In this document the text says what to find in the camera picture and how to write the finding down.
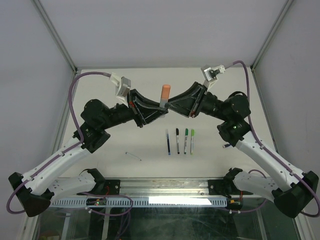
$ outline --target gray wall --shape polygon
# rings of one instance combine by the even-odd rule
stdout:
[[[16,239],[22,218],[6,211],[8,176],[48,157],[71,77],[32,2],[0,1],[0,239]]]
[[[319,0],[296,1],[260,62],[256,80],[279,153],[320,176],[319,10]],[[307,211],[317,213],[316,204]],[[320,218],[310,221],[320,239]]]

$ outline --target white tabletop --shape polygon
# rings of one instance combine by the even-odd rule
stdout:
[[[193,82],[204,82],[199,68],[133,68],[100,69],[98,71],[125,76],[131,80],[131,89],[137,89],[144,97],[160,101],[163,84],[171,85],[170,97],[187,90]],[[273,147],[267,121],[261,106],[253,76],[249,71],[250,109],[252,121],[258,135]],[[210,90],[222,101],[235,91],[246,92],[245,73],[242,68],[229,68],[219,76],[219,81]],[[80,79],[73,101],[77,119],[87,101],[99,99],[109,108],[116,103],[115,86],[109,78],[86,76]],[[62,177],[73,177],[82,170],[97,168],[106,178],[197,178],[222,177],[229,168],[243,170],[261,168],[236,148],[223,148],[224,142],[217,130],[222,121],[201,113],[196,118],[186,118],[173,111],[143,128],[132,120],[106,131],[111,138],[96,152],[68,169]],[[185,128],[189,129],[187,154],[177,154],[176,128],[179,128],[180,152],[183,152]],[[168,155],[166,129],[169,130],[171,155]],[[194,154],[190,155],[191,129],[195,130]],[[68,120],[63,142],[76,130],[71,117]],[[129,152],[142,159],[135,159]]]

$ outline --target green marker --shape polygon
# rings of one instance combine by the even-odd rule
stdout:
[[[190,148],[190,154],[194,154],[194,136],[195,136],[195,130],[191,129],[191,148]]]
[[[185,135],[184,135],[184,154],[187,154],[187,138],[188,138],[188,128],[185,129]]]

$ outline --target robotic arm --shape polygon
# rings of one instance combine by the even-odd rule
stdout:
[[[115,94],[122,104],[108,108],[97,99],[90,100],[81,113],[84,123],[80,132],[83,136],[79,131],[74,132],[66,145],[43,163],[24,174],[15,172],[9,177],[14,189],[13,196],[18,197],[27,215],[34,217],[47,209],[51,202],[73,194],[89,192],[104,195],[105,178],[95,168],[87,169],[77,177],[57,178],[80,159],[100,148],[110,138],[106,129],[131,120],[142,128],[167,114],[170,109],[187,118],[204,113],[222,120],[223,123],[217,126],[222,139],[251,157],[271,177],[257,177],[233,168],[223,178],[222,185],[215,189],[220,189],[226,197],[230,196],[229,190],[232,188],[258,194],[274,202],[285,215],[295,218],[314,197],[310,190],[316,192],[318,176],[312,171],[304,173],[264,144],[249,124],[251,111],[243,92],[236,91],[225,101],[209,92],[217,82],[218,75],[225,72],[223,65],[215,68],[205,66],[201,70],[204,83],[195,82],[184,93],[170,98],[165,108],[143,97],[137,90],[130,90],[129,79],[115,74],[101,74],[110,77],[116,85]]]

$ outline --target orange object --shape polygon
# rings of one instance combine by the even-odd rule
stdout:
[[[165,84],[162,86],[162,92],[161,92],[162,99],[169,99],[170,89],[171,89],[171,86],[168,84]]]

